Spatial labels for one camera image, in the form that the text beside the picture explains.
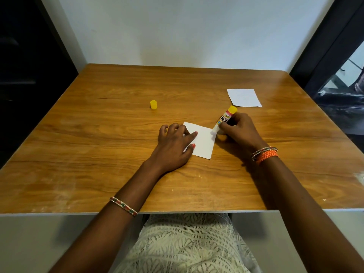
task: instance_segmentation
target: person's right arm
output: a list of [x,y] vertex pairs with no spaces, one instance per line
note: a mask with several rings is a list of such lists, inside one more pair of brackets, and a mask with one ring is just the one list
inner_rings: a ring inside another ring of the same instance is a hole
[[[247,114],[220,129],[250,153],[268,146]],[[292,242],[308,272],[364,272],[364,260],[277,156],[260,163]]]

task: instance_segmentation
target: wooden table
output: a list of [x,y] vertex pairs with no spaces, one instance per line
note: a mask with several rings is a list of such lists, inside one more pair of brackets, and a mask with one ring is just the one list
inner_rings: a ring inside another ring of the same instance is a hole
[[[1,170],[0,213],[100,211],[150,156],[162,124],[212,128],[229,88],[255,89],[263,107],[239,112],[322,208],[364,209],[364,155],[287,73],[89,64]],[[192,156],[161,178],[142,212],[275,209],[240,154],[217,140],[211,160]]]

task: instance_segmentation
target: orange bracelet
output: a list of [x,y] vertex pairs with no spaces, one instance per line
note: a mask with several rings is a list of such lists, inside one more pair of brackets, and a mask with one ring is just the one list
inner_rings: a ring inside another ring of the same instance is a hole
[[270,158],[270,157],[273,157],[273,156],[278,156],[278,153],[277,151],[275,150],[268,150],[268,151],[265,151],[263,152],[262,154],[259,154],[256,162],[257,164],[259,165],[261,162],[263,162],[264,160]]

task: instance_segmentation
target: white paper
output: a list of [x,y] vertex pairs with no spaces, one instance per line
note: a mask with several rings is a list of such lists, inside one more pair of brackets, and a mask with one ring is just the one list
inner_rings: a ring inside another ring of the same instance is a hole
[[262,107],[254,89],[228,89],[228,95],[235,106]]
[[212,149],[214,148],[216,132],[213,132],[211,128],[198,126],[197,124],[184,122],[183,123],[189,133],[197,131],[197,137],[191,144],[195,144],[196,147],[193,151],[193,155],[211,159]]

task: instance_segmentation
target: multicolored bangle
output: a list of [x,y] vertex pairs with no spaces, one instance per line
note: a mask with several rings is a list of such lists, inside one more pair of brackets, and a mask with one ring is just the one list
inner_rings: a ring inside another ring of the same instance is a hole
[[264,147],[252,154],[252,160],[260,164],[269,157],[278,156],[277,152],[278,149],[276,147]]
[[110,197],[110,201],[112,203],[115,203],[116,205],[120,206],[121,208],[123,208],[125,211],[127,211],[129,214],[133,215],[134,217],[136,217],[136,215],[138,214],[134,209],[132,209],[130,206],[126,205],[124,202],[120,201],[116,197]]

